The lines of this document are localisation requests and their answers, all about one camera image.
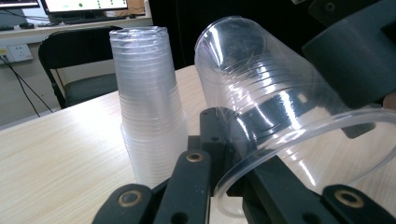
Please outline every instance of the wooden table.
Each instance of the wooden table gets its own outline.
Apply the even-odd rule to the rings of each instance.
[[[199,134],[205,99],[195,67],[178,70],[177,83],[190,134]],[[0,223],[91,223],[112,191],[134,182],[120,123],[113,92],[1,131]],[[396,189],[395,171],[393,160],[361,181],[393,215],[395,193],[381,186]],[[211,223],[227,222],[246,223],[213,205]]]

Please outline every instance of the chair seat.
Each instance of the chair seat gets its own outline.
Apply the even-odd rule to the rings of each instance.
[[[70,82],[64,86],[66,105],[77,105],[117,89],[116,74],[87,77]]]

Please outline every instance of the chair backrest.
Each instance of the chair backrest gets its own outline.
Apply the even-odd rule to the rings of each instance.
[[[119,29],[117,26],[102,26],[63,30],[47,36],[41,42],[38,58],[62,108],[65,99],[50,70],[113,59],[109,32]]]

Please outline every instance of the black chair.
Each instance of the black chair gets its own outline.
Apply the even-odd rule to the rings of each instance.
[[[115,74],[84,77],[63,84],[59,69],[113,59],[109,32],[119,29],[121,28],[116,26],[104,26],[63,30],[43,40],[38,49],[38,57],[61,108],[77,105],[118,89]]]

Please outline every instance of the keyboard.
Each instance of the keyboard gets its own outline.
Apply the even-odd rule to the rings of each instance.
[[[7,30],[13,30],[14,26],[12,25],[0,25],[0,31],[7,31]]]
[[[127,17],[96,17],[96,18],[81,18],[76,20],[64,20],[64,24],[74,25],[74,24],[82,24],[82,23],[91,23],[91,22],[99,22],[99,21],[121,21],[125,20]]]

